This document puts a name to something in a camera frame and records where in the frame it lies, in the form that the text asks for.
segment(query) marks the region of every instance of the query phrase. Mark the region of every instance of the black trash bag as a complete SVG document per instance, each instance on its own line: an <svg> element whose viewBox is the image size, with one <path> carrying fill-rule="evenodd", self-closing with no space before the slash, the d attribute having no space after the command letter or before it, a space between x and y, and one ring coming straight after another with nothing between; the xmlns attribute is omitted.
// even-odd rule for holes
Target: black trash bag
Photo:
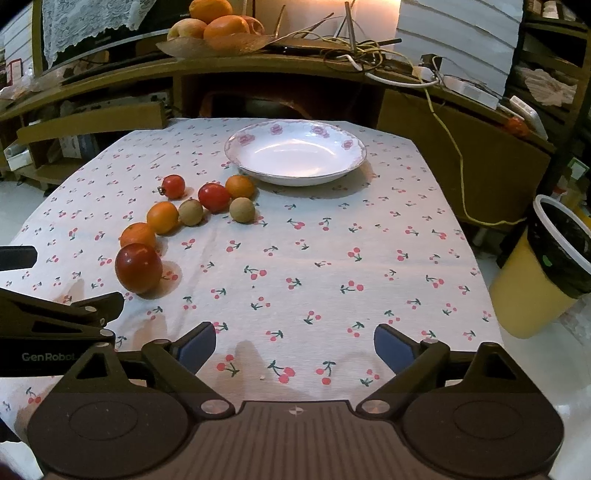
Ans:
<svg viewBox="0 0 591 480"><path fill-rule="evenodd" d="M565 240L591 262L591 238L587 232L558 207L546 202L540 206ZM529 218L527 241L544 274L565 295L579 299L591 293L591 274L558 244L536 214Z"/></svg>

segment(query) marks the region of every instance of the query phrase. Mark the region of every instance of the lace curtain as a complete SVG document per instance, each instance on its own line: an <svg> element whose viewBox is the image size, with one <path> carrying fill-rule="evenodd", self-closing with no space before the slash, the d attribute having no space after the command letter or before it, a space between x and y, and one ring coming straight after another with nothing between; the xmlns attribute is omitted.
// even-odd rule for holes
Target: lace curtain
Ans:
<svg viewBox="0 0 591 480"><path fill-rule="evenodd" d="M156 0L43 0L44 54L51 67L70 45L125 25L137 30Z"/></svg>

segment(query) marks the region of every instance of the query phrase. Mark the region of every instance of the tile floor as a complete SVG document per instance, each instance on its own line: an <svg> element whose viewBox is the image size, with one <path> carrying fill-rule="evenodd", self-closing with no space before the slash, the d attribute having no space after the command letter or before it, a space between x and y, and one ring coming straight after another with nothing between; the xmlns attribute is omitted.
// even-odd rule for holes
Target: tile floor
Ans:
<svg viewBox="0 0 591 480"><path fill-rule="evenodd" d="M43 201L41 190L29 184L0 182L0 245L16 235ZM499 271L495 257L476 253L487 286ZM591 480L591 346L583 346L559 323L528 340L502 331L507 351L538 385L562 416L566 436L551 476L554 480ZM41 477L37 463L23 443L0 444L0 462L25 480Z"/></svg>

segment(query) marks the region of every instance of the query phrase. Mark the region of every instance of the cherry print tablecloth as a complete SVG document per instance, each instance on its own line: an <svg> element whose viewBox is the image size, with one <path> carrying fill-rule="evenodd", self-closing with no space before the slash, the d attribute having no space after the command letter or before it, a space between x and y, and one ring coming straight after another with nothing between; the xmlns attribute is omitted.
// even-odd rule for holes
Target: cherry print tablecloth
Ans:
<svg viewBox="0 0 591 480"><path fill-rule="evenodd" d="M2 273L0 285L62 303L121 291L124 311L109 324L121 350L212 322L216 352L198 375L236 406L356 405L392 377L372 343L382 322L452 349L501 342L475 258L414 144L346 122L335 125L367 147L362 167L316 187L259 184L253 225L219 214L161 237L159 291L125 291L113 269L121 231L162 201L156 188L168 174L193 195L236 174L224 143L256 121L178 119L126 135L31 215L13 244L34 245L37 265ZM23 435L58 380L1 379L1 417Z"/></svg>

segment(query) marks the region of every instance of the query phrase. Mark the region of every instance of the plate rim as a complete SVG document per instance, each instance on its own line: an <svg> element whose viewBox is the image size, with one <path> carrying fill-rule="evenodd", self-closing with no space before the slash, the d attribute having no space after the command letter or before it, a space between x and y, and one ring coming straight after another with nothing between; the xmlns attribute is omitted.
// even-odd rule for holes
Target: plate rim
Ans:
<svg viewBox="0 0 591 480"><path fill-rule="evenodd" d="M288 176L288 175L273 175L271 173L264 173L258 170L253 170L251 168L247 168L244 167L243 165L240 164L240 162L236 161L233 158L230 158L230 156L228 155L228 150L230 149L230 144L232 143L233 140L235 140L235 138L243 133L245 130L253 128L253 127L261 127L264 125L269 125L269 124L273 124L276 122L286 122L286 123L301 123L301 122L306 122L310 125L317 125L319 127L330 127L332 129L335 129L339 132L344 132L345 134L350 135L351 137L353 137L355 140L357 140L358 144L361 146L361 157L355 161L352 165L350 165L349 167L343 169L343 170L339 170L339 171L335 171L333 173L328 173L325 175L315 175L315 176L311 176L311 177L300 177L300 176ZM251 124L251 125L247 125L243 128L241 128L240 130L234 132L230 138L228 138L226 140L226 143L224 145L224 155L226 156L226 158L231 161L234 165L236 165L238 168L241 168L243 170L252 172L252 173L256 173L257 175L262 175L264 177L267 178L271 178L271 179L322 179L325 177L332 177L334 175L338 175L338 174L347 174L350 171L353 171L354 169L358 168L367 158L367 148L365 147L365 144L359 139L359 137L357 137L357 135L352 134L351 132L349 132L348 130L345 130L344 128L341 127L337 127L335 125L331 125L331 124L327 124L324 122L319 122L317 120L308 120L305 118L302 119L291 119L291 118L277 118L275 120L266 120L264 122L258 122L255 124Z"/></svg>

